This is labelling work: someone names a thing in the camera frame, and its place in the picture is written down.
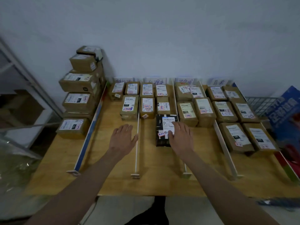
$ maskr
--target wooden tabletop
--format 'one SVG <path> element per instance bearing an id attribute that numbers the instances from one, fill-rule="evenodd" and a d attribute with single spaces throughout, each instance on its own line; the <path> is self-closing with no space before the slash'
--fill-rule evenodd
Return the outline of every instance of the wooden tabletop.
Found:
<path id="1" fill-rule="evenodd" d="M 137 121 L 122 121 L 119 115 L 122 102 L 104 99 L 103 108 L 83 160 L 80 172 L 95 163 L 108 148 L 113 130 L 120 125 Z M 197 154 L 219 174 L 230 179 L 220 143 L 213 128 L 192 128 Z M 55 195 L 75 179 L 66 173 L 73 170 L 83 140 L 66 140 L 56 136 L 27 187 L 27 194 Z M 300 187 L 292 183 L 275 156 L 248 158 L 231 154 L 238 173 L 244 175 L 232 185 L 249 197 L 300 197 Z M 192 175 L 182 178 L 183 163 L 171 148 L 155 146 L 155 119 L 141 120 L 139 130 L 138 170 L 140 179 L 132 179 L 135 169 L 135 148 L 112 170 L 99 194 L 101 195 L 186 195 L 205 196 Z"/>

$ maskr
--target person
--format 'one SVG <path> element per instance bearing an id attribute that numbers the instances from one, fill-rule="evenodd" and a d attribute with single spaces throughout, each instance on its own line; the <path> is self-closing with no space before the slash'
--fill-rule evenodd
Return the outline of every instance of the person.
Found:
<path id="1" fill-rule="evenodd" d="M 278 225 L 253 200 L 235 189 L 198 157 L 193 150 L 193 133 L 186 124 L 181 122 L 173 124 L 174 135 L 171 131 L 168 132 L 172 149 L 193 172 L 225 225 Z M 135 146 L 138 135 L 132 139 L 132 128 L 132 125 L 122 125 L 115 129 L 103 157 L 53 197 L 26 224 L 78 224 L 94 202 L 111 170 Z M 169 224 L 164 212 L 164 200 L 163 197 L 155 197 L 150 209 L 137 215 L 127 224 Z"/>

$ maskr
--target white wall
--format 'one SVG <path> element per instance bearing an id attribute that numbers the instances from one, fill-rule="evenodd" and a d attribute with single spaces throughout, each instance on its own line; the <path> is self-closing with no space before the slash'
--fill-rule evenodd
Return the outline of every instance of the white wall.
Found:
<path id="1" fill-rule="evenodd" d="M 246 96 L 300 86 L 300 0 L 0 0 L 0 36 L 58 104 L 81 45 L 106 75 L 233 78 Z"/>

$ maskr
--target person's right hand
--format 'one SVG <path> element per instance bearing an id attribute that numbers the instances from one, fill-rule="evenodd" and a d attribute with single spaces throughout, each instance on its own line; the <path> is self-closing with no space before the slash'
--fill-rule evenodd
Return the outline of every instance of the person's right hand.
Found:
<path id="1" fill-rule="evenodd" d="M 172 122 L 175 128 L 174 135 L 169 130 L 168 137 L 170 145 L 175 153 L 183 160 L 184 156 L 194 150 L 193 133 L 189 127 L 182 122 Z"/>

